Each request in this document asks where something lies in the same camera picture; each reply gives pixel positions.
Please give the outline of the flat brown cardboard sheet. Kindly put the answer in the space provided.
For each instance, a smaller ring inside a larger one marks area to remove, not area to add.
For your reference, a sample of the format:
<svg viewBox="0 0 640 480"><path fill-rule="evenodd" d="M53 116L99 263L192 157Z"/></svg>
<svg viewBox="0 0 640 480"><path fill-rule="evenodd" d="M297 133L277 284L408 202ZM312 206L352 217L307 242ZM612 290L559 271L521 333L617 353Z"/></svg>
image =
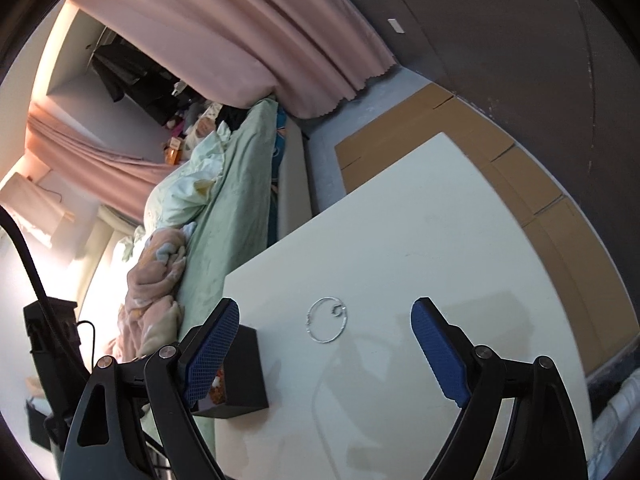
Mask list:
<svg viewBox="0 0 640 480"><path fill-rule="evenodd" d="M593 374L639 336L627 289L582 211L515 141L437 84L428 84L337 144L347 192L445 133L523 229L558 293L582 365Z"/></svg>

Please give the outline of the pink curtain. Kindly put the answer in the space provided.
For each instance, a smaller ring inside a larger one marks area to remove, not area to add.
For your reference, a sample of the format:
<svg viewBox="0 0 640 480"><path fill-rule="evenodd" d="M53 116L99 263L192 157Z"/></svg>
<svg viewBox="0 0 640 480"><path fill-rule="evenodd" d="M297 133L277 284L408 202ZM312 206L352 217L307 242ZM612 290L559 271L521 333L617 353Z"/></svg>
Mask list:
<svg viewBox="0 0 640 480"><path fill-rule="evenodd" d="M329 114L396 61L349 0L70 0L213 101Z"/></svg>
<svg viewBox="0 0 640 480"><path fill-rule="evenodd" d="M25 150L101 203L143 220L146 200L175 168L102 148L41 107L29 107Z"/></svg>

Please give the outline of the green bed sheet mattress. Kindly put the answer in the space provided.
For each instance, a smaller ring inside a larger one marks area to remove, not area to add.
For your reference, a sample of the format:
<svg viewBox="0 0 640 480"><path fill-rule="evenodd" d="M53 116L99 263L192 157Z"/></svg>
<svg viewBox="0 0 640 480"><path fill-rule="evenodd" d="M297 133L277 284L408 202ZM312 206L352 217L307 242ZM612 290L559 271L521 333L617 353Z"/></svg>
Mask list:
<svg viewBox="0 0 640 480"><path fill-rule="evenodd" d="M178 339L212 313L227 275L268 247L278 109L277 100L268 96L248 110L232 132L213 198L192 222L186 270L175 294L183 306Z"/></svg>

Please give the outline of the pink fleece blanket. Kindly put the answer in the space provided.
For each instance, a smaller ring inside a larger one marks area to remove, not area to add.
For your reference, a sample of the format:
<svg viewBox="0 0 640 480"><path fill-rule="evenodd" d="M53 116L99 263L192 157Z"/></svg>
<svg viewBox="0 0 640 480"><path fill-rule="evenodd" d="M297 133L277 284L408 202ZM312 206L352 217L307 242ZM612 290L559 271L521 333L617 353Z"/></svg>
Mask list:
<svg viewBox="0 0 640 480"><path fill-rule="evenodd" d="M175 290L186 268L187 244L182 229L160 228L142 245L138 261L126 276L118 334L105 348L117 362L142 359L177 340L183 306Z"/></svg>

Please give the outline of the pink curtain right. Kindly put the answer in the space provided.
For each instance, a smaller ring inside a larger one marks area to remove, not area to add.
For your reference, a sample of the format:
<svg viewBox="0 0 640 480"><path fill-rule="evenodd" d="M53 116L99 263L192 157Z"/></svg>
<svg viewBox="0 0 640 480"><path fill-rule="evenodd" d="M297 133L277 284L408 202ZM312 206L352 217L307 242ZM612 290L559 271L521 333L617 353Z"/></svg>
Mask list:
<svg viewBox="0 0 640 480"><path fill-rule="evenodd" d="M349 0L70 0L213 101L329 114L396 61Z"/></svg>

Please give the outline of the thin silver wire bangle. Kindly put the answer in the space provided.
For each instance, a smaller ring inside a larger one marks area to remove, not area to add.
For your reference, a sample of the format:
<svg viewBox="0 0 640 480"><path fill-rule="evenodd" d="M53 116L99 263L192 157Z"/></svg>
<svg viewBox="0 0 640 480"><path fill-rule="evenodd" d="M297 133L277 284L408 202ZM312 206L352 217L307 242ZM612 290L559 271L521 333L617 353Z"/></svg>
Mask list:
<svg viewBox="0 0 640 480"><path fill-rule="evenodd" d="M347 323L346 304L340 298L324 296L309 307L305 328L309 338L316 344L330 344L343 335Z"/></svg>

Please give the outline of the dark hanging clothes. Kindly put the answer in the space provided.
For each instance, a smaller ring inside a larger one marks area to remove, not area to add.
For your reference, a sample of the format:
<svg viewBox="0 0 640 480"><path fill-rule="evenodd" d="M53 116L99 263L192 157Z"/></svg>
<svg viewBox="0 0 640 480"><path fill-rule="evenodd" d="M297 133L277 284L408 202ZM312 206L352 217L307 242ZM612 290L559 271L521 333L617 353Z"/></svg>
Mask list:
<svg viewBox="0 0 640 480"><path fill-rule="evenodd" d="M190 86L175 96L175 84L180 79L131 44L115 42L98 47L91 67L113 102L128 96L161 126L192 104L205 102L204 96Z"/></svg>

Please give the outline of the white cube side table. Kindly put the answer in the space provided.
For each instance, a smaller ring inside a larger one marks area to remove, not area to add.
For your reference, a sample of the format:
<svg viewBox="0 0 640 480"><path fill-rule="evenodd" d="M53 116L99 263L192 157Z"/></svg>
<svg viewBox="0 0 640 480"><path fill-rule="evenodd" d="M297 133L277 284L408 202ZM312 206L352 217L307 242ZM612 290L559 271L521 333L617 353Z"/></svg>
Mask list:
<svg viewBox="0 0 640 480"><path fill-rule="evenodd" d="M269 399L216 422L216 457L235 479L422 478L458 408L411 330L421 297L503 358L550 356L592 441L559 296L518 222L444 134L233 271L224 294L257 332ZM346 304L348 323L316 344L306 313L324 296Z"/></svg>

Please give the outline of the black garment on bed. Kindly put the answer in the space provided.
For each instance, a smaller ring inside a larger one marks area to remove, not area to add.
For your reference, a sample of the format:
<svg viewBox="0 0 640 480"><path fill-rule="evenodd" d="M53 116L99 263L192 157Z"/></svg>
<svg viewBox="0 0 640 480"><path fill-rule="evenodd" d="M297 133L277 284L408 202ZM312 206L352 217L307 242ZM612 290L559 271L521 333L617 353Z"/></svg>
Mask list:
<svg viewBox="0 0 640 480"><path fill-rule="evenodd" d="M247 115L248 110L245 108L223 105L215 118L216 129L225 124L231 132L235 132L242 126Z"/></svg>

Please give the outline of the pink curtain left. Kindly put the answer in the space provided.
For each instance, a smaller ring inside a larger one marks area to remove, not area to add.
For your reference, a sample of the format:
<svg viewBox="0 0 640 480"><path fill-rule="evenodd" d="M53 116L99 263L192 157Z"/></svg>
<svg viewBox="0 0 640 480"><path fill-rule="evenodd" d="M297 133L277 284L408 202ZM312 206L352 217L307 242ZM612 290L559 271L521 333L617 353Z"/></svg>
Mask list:
<svg viewBox="0 0 640 480"><path fill-rule="evenodd" d="M146 200L175 168L102 148L41 107L29 107L25 150L101 203L143 220Z"/></svg>

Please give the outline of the black square jewelry box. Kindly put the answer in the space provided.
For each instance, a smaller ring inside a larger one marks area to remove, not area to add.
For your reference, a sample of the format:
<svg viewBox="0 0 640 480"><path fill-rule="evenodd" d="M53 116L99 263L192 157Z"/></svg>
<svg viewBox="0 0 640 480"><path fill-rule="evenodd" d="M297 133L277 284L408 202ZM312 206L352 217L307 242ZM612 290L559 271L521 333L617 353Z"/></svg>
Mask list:
<svg viewBox="0 0 640 480"><path fill-rule="evenodd" d="M269 408L257 332L241 325L207 396L192 414L229 419Z"/></svg>

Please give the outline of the white wall socket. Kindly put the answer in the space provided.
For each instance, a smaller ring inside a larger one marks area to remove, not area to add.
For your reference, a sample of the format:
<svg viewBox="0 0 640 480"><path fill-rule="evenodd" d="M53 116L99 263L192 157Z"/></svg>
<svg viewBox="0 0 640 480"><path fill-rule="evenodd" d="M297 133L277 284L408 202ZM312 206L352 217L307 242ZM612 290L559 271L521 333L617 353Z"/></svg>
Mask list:
<svg viewBox="0 0 640 480"><path fill-rule="evenodd" d="M396 18L389 18L387 21L393 31L396 32L396 34L405 35L405 29L402 28L401 24L396 20Z"/></svg>

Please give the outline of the orange box on shelf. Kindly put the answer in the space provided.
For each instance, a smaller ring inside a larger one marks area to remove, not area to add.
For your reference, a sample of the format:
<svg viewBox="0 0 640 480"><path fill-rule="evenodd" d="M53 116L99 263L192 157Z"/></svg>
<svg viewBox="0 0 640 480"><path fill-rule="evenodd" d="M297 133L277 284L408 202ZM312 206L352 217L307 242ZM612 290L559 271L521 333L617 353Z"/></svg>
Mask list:
<svg viewBox="0 0 640 480"><path fill-rule="evenodd" d="M182 140L172 136L164 147L164 159L167 165L177 166L182 157Z"/></svg>

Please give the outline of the light green duvet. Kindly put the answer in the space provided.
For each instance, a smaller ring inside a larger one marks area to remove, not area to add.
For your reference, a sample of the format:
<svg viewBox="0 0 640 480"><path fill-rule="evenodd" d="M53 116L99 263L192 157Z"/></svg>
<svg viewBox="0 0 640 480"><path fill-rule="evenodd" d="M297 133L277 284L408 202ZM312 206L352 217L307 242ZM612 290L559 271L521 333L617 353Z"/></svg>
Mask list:
<svg viewBox="0 0 640 480"><path fill-rule="evenodd" d="M143 223L117 247L122 261L140 255L143 243L158 229L183 228L195 221L213 198L220 180L232 131L222 122L201 139L190 158L152 189L143 211Z"/></svg>

